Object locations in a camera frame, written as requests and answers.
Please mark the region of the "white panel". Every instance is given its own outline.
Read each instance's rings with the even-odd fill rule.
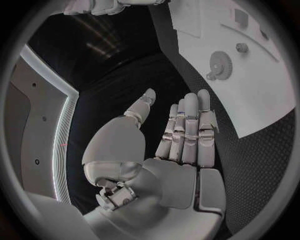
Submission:
[[[169,3],[175,29],[178,25],[180,29],[183,25],[190,28],[188,21],[177,17],[186,11],[178,7],[184,2],[189,0]],[[179,53],[204,78],[211,71],[213,52],[224,51],[230,56],[231,77],[206,81],[225,107],[238,137],[255,133],[290,112],[295,107],[295,98],[289,73],[273,41],[263,37],[260,25],[248,15],[248,26],[240,27],[235,22],[235,9],[244,10],[232,0],[198,3],[198,8],[190,11],[197,17],[189,18],[200,19],[201,37],[177,31]],[[246,43],[249,52],[237,52],[237,43]]]

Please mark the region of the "small gear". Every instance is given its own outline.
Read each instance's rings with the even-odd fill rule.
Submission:
[[[209,80],[226,80],[233,72],[233,63],[229,55],[224,51],[215,51],[210,56],[210,70],[207,75]]]

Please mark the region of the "robotic hand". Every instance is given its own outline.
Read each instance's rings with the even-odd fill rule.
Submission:
[[[138,239],[169,239],[165,228],[185,239],[186,232],[176,227],[183,222],[193,226],[195,236],[210,234],[210,228],[198,225],[210,219],[215,229],[225,212],[223,180],[212,169],[219,129],[210,95],[202,89],[173,104],[155,158],[144,160],[146,143],[139,128],[155,100],[148,89],[88,144],[82,164],[88,181],[100,187],[98,210]]]

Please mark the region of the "gear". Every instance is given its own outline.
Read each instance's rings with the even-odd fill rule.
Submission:
[[[224,51],[215,51],[210,56],[210,70],[211,72],[207,75],[209,80],[228,79],[233,71],[233,63],[229,55]]]

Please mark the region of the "perforated black surface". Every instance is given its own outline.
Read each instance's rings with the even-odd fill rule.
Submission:
[[[232,233],[246,226],[266,205],[284,175],[292,151],[295,113],[291,111],[271,126],[238,138],[220,100],[198,72],[178,53],[168,6],[150,7],[162,52],[174,64],[192,92],[207,89],[220,133],[216,147],[226,190],[226,223]]]

